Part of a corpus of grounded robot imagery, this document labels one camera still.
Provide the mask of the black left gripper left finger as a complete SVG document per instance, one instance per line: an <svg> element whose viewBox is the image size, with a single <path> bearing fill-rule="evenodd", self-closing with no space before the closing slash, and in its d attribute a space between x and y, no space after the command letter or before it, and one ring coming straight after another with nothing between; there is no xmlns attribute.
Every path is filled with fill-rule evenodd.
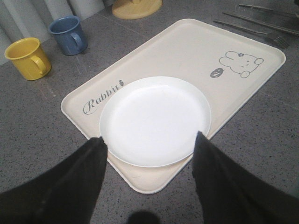
<svg viewBox="0 0 299 224"><path fill-rule="evenodd" d="M0 195L2 224L88 224L107 164L107 146L91 138L37 178Z"/></svg>

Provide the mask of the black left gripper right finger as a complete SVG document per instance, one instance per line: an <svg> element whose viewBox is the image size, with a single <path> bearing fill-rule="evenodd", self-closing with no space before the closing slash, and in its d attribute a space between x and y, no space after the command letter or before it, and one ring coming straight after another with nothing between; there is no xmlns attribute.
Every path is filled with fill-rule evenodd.
<svg viewBox="0 0 299 224"><path fill-rule="evenodd" d="M206 224L297 224L299 200L254 176L198 132L192 175Z"/></svg>

